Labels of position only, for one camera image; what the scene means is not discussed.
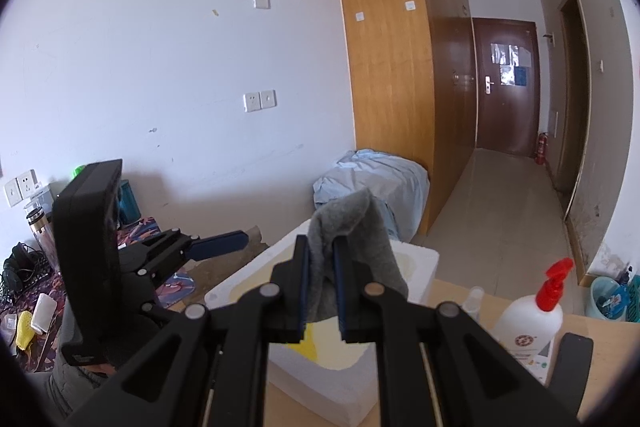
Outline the red fire extinguisher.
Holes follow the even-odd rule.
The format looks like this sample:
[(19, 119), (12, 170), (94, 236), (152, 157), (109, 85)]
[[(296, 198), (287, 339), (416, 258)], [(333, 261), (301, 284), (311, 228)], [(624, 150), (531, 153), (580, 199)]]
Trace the red fire extinguisher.
[(548, 148), (548, 133), (541, 132), (538, 135), (535, 162), (537, 165), (544, 165), (547, 162), (547, 148)]

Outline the wooden wardrobe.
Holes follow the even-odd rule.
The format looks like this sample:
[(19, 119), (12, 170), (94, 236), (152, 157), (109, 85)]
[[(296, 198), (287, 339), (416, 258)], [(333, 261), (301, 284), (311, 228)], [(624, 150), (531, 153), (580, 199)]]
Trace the wooden wardrobe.
[(475, 147), (469, 0), (342, 0), (356, 144), (413, 160), (435, 223)]

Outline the grey sock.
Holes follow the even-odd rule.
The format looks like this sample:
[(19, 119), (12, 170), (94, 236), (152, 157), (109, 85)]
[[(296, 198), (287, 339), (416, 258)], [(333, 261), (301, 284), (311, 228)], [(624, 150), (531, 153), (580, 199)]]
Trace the grey sock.
[(400, 295), (409, 295), (375, 198), (370, 190), (363, 188), (320, 206), (309, 222), (307, 321), (310, 323), (337, 314), (333, 246), (340, 237), (346, 239), (350, 259), (367, 265), (375, 282)]

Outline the light blue bedding bundle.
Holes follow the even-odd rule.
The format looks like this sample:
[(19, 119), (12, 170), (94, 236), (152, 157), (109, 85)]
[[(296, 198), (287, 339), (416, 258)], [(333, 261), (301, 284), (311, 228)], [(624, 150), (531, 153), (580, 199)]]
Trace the light blue bedding bundle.
[(430, 193), (427, 170), (400, 156), (355, 150), (314, 182), (314, 207), (363, 188), (374, 196), (390, 238), (410, 242), (420, 228)]

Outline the dark brown entrance door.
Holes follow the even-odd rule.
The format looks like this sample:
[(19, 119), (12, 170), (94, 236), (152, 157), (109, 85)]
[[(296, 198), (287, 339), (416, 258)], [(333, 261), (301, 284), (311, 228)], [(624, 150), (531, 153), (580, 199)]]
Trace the dark brown entrance door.
[(532, 157), (538, 138), (537, 28), (525, 20), (475, 17), (477, 146)]

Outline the yellow foam fruit net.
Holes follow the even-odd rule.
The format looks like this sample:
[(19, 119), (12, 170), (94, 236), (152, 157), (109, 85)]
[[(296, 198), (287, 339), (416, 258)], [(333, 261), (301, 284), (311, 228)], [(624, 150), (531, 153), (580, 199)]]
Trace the yellow foam fruit net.
[(317, 362), (318, 351), (316, 344), (314, 343), (314, 324), (306, 325), (304, 337), (299, 341), (299, 343), (288, 343), (286, 347), (311, 362)]

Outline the teal plastic basin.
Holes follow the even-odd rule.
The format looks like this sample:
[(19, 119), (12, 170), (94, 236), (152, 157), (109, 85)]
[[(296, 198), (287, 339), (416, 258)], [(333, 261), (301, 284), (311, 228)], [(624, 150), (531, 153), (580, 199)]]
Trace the teal plastic basin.
[(639, 322), (639, 277), (626, 284), (611, 277), (597, 277), (589, 288), (586, 314), (593, 319)]

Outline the small blue spray bottle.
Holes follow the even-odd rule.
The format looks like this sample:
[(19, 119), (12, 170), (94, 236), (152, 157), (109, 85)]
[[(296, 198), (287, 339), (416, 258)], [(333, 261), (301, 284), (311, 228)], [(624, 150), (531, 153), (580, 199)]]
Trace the small blue spray bottle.
[(469, 294), (463, 301), (462, 310), (475, 322), (480, 321), (480, 310), (482, 309), (485, 291), (483, 287), (474, 286), (469, 290)]

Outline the black smartphone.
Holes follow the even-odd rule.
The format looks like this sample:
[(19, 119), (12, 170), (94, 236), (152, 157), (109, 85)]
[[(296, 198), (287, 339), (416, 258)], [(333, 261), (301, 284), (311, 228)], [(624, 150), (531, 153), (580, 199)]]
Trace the black smartphone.
[(586, 392), (594, 343), (591, 338), (566, 333), (560, 340), (548, 389), (577, 416)]

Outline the white lotion pump bottle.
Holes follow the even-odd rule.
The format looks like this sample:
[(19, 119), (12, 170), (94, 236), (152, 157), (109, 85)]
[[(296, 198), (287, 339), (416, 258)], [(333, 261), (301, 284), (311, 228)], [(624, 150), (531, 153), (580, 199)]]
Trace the white lotion pump bottle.
[(518, 298), (502, 312), (491, 335), (541, 384), (548, 379), (554, 338), (563, 324), (560, 300), (574, 261), (564, 258), (546, 271), (535, 295)]

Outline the white wall socket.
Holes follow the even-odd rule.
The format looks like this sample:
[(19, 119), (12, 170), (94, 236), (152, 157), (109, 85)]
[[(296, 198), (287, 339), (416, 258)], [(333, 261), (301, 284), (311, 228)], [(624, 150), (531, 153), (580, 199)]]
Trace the white wall socket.
[(243, 95), (243, 106), (246, 113), (277, 106), (277, 95), (274, 90), (250, 92)]

